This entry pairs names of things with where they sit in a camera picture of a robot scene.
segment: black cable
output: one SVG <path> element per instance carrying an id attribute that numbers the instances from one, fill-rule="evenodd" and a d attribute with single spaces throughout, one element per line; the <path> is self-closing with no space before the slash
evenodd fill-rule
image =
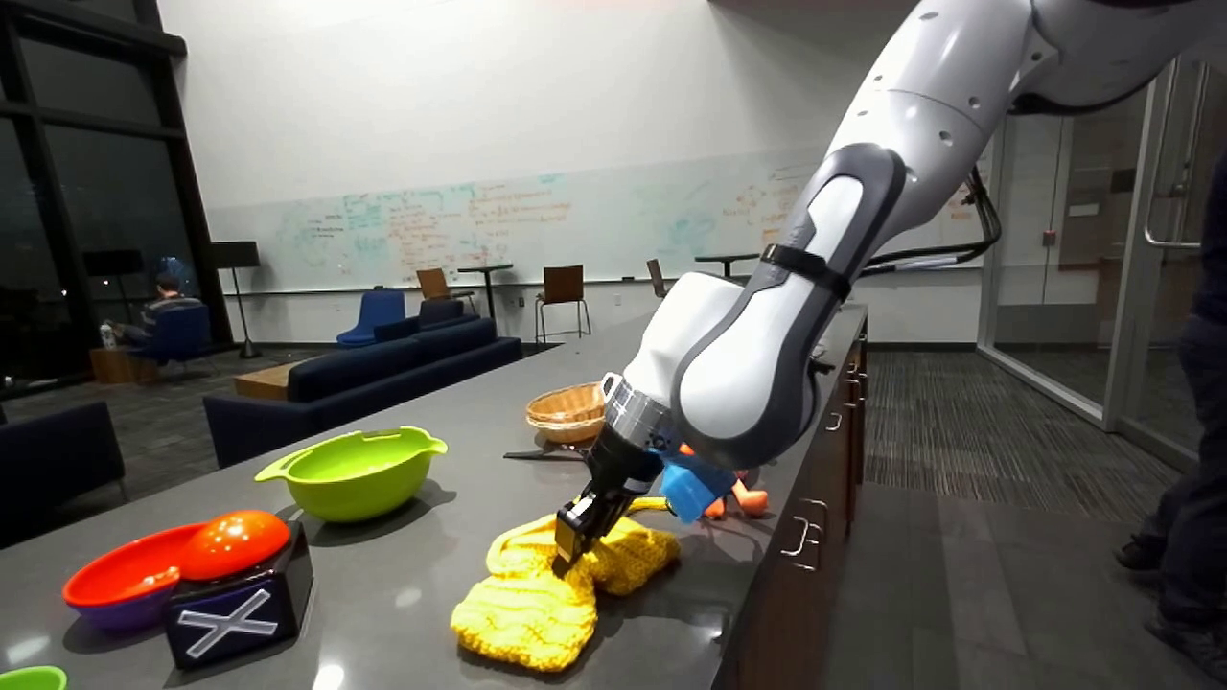
<path id="1" fill-rule="evenodd" d="M 976 168 L 970 168 L 967 188 L 970 188 L 974 212 L 981 220 L 981 242 L 878 255 L 865 261 L 865 270 L 857 275 L 929 272 L 929 270 L 967 263 L 967 261 L 981 257 L 990 246 L 995 246 L 999 242 L 999 216 L 995 216 L 991 196 L 990 196 Z"/>

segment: person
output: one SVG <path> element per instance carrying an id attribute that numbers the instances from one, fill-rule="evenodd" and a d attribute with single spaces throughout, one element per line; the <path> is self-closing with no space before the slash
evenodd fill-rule
<path id="1" fill-rule="evenodd" d="M 1159 639 L 1227 683 L 1227 159 L 1215 168 L 1192 320 L 1179 367 L 1201 421 L 1201 463 L 1172 483 L 1159 511 L 1114 547 L 1114 562 L 1159 585 Z"/>
<path id="2" fill-rule="evenodd" d="M 143 324 L 136 324 L 136 325 L 122 325 L 122 330 L 119 330 L 119 345 L 143 345 L 143 340 L 148 340 L 157 320 L 162 320 L 165 312 L 182 312 L 182 308 L 200 308 L 200 298 L 186 297 L 186 290 L 180 290 L 180 281 L 176 281 L 176 275 L 162 272 L 162 275 L 157 275 L 157 298 L 143 308 Z"/>

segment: green bowl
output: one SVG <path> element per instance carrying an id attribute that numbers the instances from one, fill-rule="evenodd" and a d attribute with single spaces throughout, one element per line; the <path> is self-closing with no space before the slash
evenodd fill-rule
<path id="1" fill-rule="evenodd" d="M 0 670 L 0 690 L 65 690 L 67 674 L 58 669 Z"/>
<path id="2" fill-rule="evenodd" d="M 416 426 L 326 439 L 269 463 L 255 483 L 282 481 L 304 513 L 373 523 L 416 499 L 428 462 L 450 453 Z"/>

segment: plastic bowl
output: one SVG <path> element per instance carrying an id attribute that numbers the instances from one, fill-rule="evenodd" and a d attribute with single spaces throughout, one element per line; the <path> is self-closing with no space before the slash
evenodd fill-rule
<path id="1" fill-rule="evenodd" d="M 282 481 L 294 508 L 322 523 L 373 523 L 416 499 L 442 453 L 450 446 L 416 426 L 356 428 L 281 455 L 255 483 Z"/>
<path id="2" fill-rule="evenodd" d="M 263 511 L 217 513 L 202 528 L 194 528 L 194 538 L 182 546 L 180 574 L 191 582 L 231 578 L 262 568 L 287 546 L 291 546 L 291 528 L 277 513 L 263 513 Z"/>
<path id="3" fill-rule="evenodd" d="M 604 404 L 598 385 L 576 385 L 544 393 L 524 407 L 524 426 L 535 428 L 544 446 L 586 446 L 604 426 Z"/>
<path id="4" fill-rule="evenodd" d="M 58 669 L 0 670 L 0 690 L 65 690 L 67 674 Z"/>
<path id="5" fill-rule="evenodd" d="M 182 546 L 202 523 L 125 542 L 88 561 L 61 589 L 92 628 L 134 634 L 157 625 L 165 600 L 180 582 Z"/>

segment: whiteboard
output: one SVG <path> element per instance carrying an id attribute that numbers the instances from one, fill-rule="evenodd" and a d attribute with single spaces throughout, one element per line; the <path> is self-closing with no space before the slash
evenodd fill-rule
<path id="1" fill-rule="evenodd" d="M 646 257 L 664 272 L 714 272 L 695 257 L 782 242 L 782 220 L 815 166 L 822 150 L 787 150 L 216 209 L 212 238 L 262 246 L 262 272 L 250 281 L 262 290 L 416 285 L 416 270 L 464 263 L 515 263 L 511 281 L 524 285 L 542 281 L 544 263 L 582 263 L 591 281 L 644 281 Z M 974 216 L 951 203 L 906 233 L 906 246 L 974 238 Z"/>

